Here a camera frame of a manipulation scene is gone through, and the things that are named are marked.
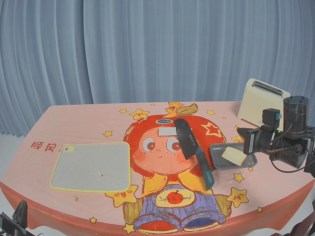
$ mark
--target cartoon eye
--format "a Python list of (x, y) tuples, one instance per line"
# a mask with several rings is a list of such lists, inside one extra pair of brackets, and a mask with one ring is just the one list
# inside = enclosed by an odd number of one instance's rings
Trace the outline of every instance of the cartoon eye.
[(176, 152), (180, 149), (180, 144), (175, 137), (171, 137), (167, 140), (166, 147), (170, 152)]
[(155, 147), (155, 141), (151, 137), (144, 140), (143, 149), (145, 151), (151, 151), (154, 149), (154, 147)]

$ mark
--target chef knife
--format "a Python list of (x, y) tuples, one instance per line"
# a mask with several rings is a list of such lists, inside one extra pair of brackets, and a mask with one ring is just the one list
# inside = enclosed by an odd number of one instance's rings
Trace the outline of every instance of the chef knife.
[(174, 121), (174, 124), (176, 127), (178, 141), (185, 159), (187, 160), (193, 155), (196, 155), (206, 189), (210, 190), (214, 185), (215, 180), (213, 178), (212, 169), (209, 165), (206, 153), (199, 147), (197, 140), (186, 120), (179, 118)]

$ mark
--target yellow cutting board rim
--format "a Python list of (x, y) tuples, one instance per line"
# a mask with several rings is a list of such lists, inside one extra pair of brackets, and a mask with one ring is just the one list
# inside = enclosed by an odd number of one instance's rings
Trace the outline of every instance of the yellow cutting board rim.
[(94, 145), (94, 144), (65, 144), (61, 147), (60, 151), (59, 151), (59, 155), (58, 155), (58, 158), (57, 158), (57, 161), (56, 161), (56, 164), (55, 164), (55, 167), (53, 169), (53, 174), (51, 175), (51, 178), (50, 178), (50, 186), (53, 188), (53, 189), (56, 189), (56, 190), (62, 190), (62, 191), (73, 191), (73, 192), (86, 192), (86, 193), (123, 193), (123, 192), (126, 192), (129, 190), (130, 186), (131, 186), (131, 183), (130, 183), (130, 145), (129, 143), (127, 142), (113, 142), (113, 143), (97, 143), (97, 144), (121, 144), (121, 143), (125, 143), (128, 145), (128, 163), (129, 163), (129, 169), (128, 169), (128, 187), (125, 189), (125, 190), (122, 190), (122, 191), (89, 191), (89, 190), (74, 190), (74, 189), (66, 189), (66, 188), (59, 188), (59, 187), (55, 187), (53, 186), (52, 184), (52, 181), (53, 181), (53, 176), (55, 174), (55, 170), (57, 168), (57, 164), (58, 164), (58, 161), (59, 161), (59, 158), (61, 156), (61, 152), (62, 152), (62, 149), (66, 146), (70, 146), (70, 145)]

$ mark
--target toaster slot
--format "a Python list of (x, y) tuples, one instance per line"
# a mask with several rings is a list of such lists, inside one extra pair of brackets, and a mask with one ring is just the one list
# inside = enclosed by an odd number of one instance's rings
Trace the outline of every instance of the toaster slot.
[(269, 85), (261, 83), (260, 81), (254, 81), (254, 83), (252, 84), (252, 87), (257, 88), (259, 90), (262, 90), (264, 92), (270, 93), (270, 94), (277, 96), (279, 98), (283, 98), (283, 92), (280, 89), (271, 87)]

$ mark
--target red apple print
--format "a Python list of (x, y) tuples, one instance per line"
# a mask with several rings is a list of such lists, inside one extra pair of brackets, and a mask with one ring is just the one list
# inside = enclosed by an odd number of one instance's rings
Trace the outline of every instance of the red apple print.
[(178, 191), (171, 192), (167, 195), (167, 201), (172, 205), (181, 203), (183, 199), (184, 199), (183, 195), (178, 193)]

